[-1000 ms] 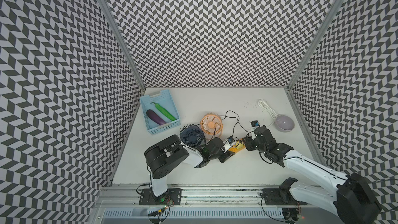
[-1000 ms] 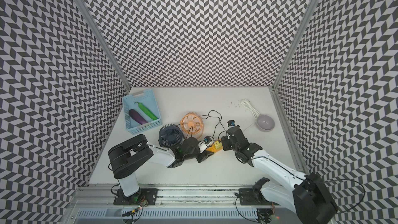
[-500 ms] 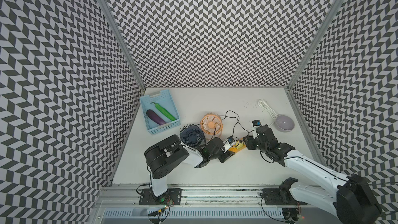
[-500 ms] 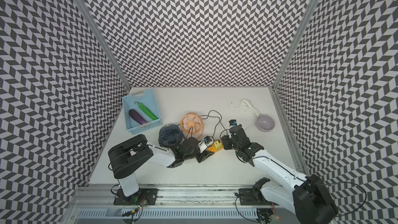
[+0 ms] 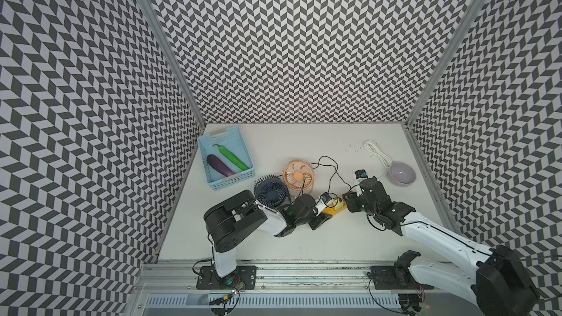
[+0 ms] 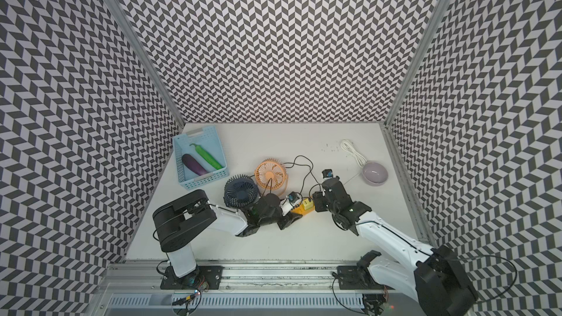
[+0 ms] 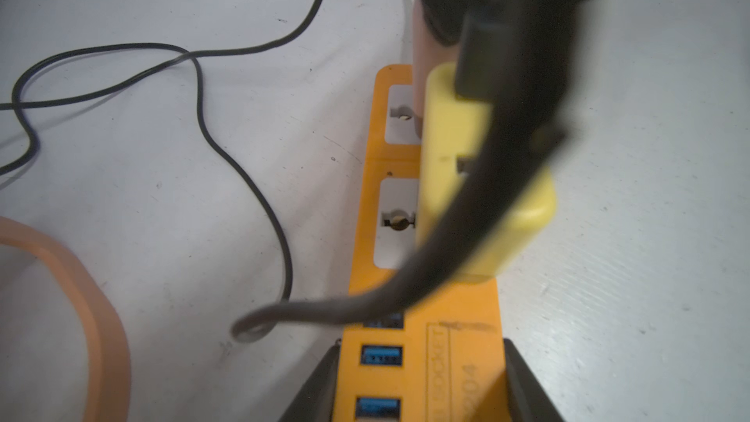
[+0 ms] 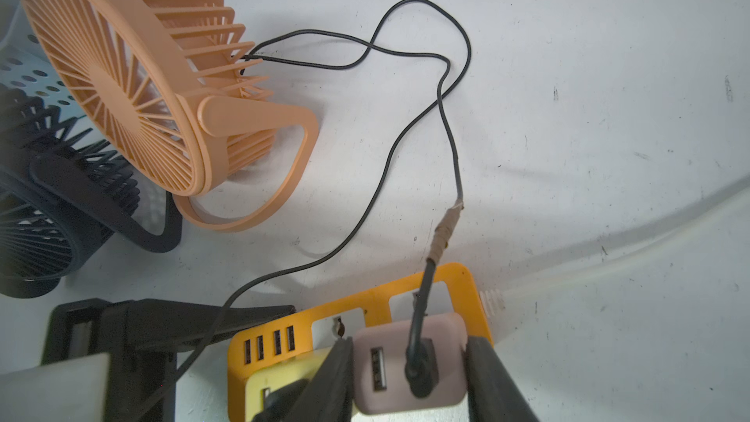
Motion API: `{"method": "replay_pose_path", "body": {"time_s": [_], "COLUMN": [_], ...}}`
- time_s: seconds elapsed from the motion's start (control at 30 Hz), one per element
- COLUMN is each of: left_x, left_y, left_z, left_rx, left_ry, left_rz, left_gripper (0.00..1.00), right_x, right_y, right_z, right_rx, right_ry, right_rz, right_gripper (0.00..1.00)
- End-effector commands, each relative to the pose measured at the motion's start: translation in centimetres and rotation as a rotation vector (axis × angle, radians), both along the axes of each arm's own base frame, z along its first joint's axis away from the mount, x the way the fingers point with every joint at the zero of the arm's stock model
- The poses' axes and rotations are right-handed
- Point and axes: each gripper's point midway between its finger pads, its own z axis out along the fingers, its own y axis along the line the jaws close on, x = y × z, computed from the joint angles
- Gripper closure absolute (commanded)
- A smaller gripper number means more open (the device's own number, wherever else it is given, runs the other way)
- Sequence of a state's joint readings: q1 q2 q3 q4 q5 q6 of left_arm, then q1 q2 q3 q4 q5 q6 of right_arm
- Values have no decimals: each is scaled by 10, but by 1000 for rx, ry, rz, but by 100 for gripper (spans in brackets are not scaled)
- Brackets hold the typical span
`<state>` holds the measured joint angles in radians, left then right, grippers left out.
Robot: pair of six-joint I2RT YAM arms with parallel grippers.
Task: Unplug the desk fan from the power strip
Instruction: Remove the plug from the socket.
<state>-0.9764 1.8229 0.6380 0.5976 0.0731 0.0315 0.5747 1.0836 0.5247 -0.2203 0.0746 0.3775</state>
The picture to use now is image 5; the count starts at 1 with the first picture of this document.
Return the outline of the orange power strip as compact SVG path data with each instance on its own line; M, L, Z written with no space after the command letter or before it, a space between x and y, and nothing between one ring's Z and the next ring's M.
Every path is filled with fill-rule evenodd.
M343 200L342 196L335 198L324 210L324 214L335 216L340 212L344 212L347 209L347 205Z

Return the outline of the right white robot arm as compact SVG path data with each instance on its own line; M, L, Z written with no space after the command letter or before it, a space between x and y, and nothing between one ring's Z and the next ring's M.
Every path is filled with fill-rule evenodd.
M344 194L348 210L364 212L382 231L416 241L446 263L408 250L395 270L419 285L430 285L477 306L484 315L529 315L540 299L521 257L505 246L489 247L442 227L414 207L393 201L376 177L356 172L356 185Z

